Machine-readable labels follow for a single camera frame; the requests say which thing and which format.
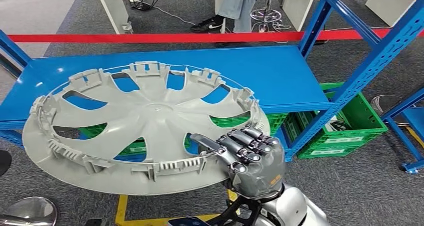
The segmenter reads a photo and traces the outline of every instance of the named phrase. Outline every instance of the human leg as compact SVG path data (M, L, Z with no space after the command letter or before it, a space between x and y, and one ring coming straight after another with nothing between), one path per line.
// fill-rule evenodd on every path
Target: human leg
M217 15L192 26L191 30L195 33L218 31L221 29L224 18L238 20L242 12L243 1L244 0L223 0Z

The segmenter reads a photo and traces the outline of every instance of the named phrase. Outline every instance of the green plastic crate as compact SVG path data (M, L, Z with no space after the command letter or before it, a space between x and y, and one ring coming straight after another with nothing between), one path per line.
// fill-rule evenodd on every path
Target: green plastic crate
M271 128L271 135L274 135L276 133L276 131L281 126L286 116L287 116L287 113L270 113L266 115L269 121L269 126ZM249 120L249 116L237 116L232 118L210 117L210 119L219 127L235 127ZM99 135L101 132L103 132L103 130L106 128L106 125L107 124L104 123L104 124L90 126L90 127L83 127L83 128L79 128L79 131L82 132L88 138L93 138ZM190 145L191 145L190 139L186 137L184 141L184 146L188 148L190 147ZM146 152L146 143L143 138L139 138L135 142L131 143L128 147L126 147L121 153L119 153L119 155L120 156L132 155L132 154L139 154L139 153L145 153L145 152Z
M352 148L338 148L338 149L310 149L310 150L301 150L297 153L297 157L301 159L306 158L317 158L317 157L342 157L346 156L349 153L355 151L358 147Z
M269 113L266 114L266 117L268 118L271 135L273 136L284 122L284 119L287 117L287 113ZM212 122L219 127L235 127L246 122L249 118L249 116L236 116L229 118L210 117Z
M341 85L342 83L325 83L321 84L321 87L329 89ZM333 94L334 92L327 93L327 96L330 98ZM289 123L297 124L300 131L302 131L315 117L316 112L291 114L287 117L287 122L284 123L285 126ZM353 130L328 131L323 127L297 153L299 158L345 156L388 130L362 93L357 94L347 103L336 117L345 121ZM292 130L286 130L286 132L291 141L298 135L298 133L293 133Z

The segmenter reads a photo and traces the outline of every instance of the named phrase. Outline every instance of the person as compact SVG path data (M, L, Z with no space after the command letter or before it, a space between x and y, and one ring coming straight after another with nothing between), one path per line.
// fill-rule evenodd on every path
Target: person
M234 20L234 33L251 32L250 13L256 0L223 0L219 12L212 18L192 26L194 33L219 31L225 18Z

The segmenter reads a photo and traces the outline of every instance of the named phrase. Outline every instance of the perforated metal upright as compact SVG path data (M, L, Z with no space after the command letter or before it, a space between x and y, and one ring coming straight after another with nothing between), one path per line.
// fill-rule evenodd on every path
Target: perforated metal upright
M288 145L286 160L292 157L358 92L362 90L399 52L405 48L424 27L424 0L417 0L399 22L384 37L377 36L355 13L341 0L320 0L308 25L299 49L307 57L319 32L329 18L330 13L338 12L365 41L372 47L370 53L354 73L339 88L334 89L332 104L321 110L317 117L305 128L299 137Z

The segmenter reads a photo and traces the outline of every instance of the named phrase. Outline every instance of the white label on crate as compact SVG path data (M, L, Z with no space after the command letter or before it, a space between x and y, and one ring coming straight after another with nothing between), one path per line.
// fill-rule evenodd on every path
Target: white label on crate
M360 142L364 137L329 138L324 143Z
M344 149L340 150L327 150L327 151L313 151L310 154L311 155L319 155L319 154L336 154L336 153L342 153L344 152Z

